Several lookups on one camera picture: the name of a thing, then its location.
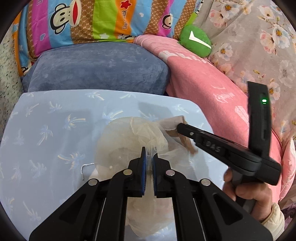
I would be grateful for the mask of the cream jacket sleeve forearm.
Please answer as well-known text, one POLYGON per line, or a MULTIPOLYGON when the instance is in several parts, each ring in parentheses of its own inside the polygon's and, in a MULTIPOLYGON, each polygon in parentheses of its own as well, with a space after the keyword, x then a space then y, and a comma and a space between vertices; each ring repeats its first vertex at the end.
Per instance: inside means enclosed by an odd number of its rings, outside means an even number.
POLYGON ((272 204, 271 213, 261 224, 270 231, 273 240, 279 238, 284 232, 285 216, 277 203, 272 204))

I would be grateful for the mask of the person's right hand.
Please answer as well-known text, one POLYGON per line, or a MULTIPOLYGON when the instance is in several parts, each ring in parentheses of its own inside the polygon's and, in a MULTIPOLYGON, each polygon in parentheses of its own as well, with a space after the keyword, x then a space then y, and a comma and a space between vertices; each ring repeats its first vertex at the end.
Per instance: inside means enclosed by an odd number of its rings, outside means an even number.
POLYGON ((246 200, 255 200, 251 215, 258 221, 264 221, 272 210, 272 191, 265 183, 243 183, 234 187, 232 184, 233 172, 228 168, 224 174, 223 192, 233 201, 237 197, 246 200))

